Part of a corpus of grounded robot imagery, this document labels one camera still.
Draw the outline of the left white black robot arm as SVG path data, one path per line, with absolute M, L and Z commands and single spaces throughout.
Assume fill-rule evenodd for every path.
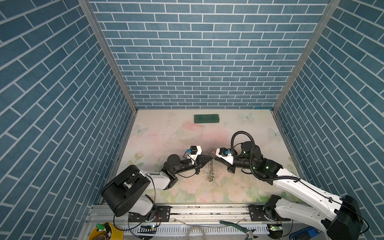
M 178 181 L 177 175 L 191 170 L 197 175 L 212 159 L 211 156 L 196 155 L 182 160 L 173 154 L 157 173 L 130 165 L 102 188 L 101 196 L 116 217 L 128 212 L 145 216 L 155 205 L 155 200 L 144 196 L 146 190 L 168 190 Z

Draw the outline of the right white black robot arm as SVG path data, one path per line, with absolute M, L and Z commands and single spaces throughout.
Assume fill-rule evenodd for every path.
M 332 240 L 357 240 L 369 223 L 351 196 L 328 193 L 291 173 L 281 164 L 264 158 L 253 137 L 244 131 L 234 133 L 229 149 L 216 150 L 218 159 L 232 168 L 249 169 L 252 176 L 290 193 L 305 204 L 295 204 L 271 195 L 263 211 L 268 220 L 291 219 L 319 229 Z

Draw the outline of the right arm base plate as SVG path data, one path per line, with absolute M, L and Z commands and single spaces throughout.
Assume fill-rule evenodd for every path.
M 265 211 L 263 210 L 264 206 L 263 205 L 248 205 L 247 209 L 249 211 L 249 215 L 251 218 L 252 222 L 262 222 L 262 221 L 276 221 L 276 222 L 289 222 L 291 219 L 286 219 L 286 218 L 280 218 L 279 216 L 277 217 L 267 217 Z

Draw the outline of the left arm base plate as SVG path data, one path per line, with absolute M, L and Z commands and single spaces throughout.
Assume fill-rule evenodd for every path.
M 156 220 L 161 222 L 169 222 L 171 214 L 171 206 L 155 206 L 146 215 L 140 215 L 137 213 L 130 213 L 129 222 L 139 223 L 144 222 L 155 222 Z

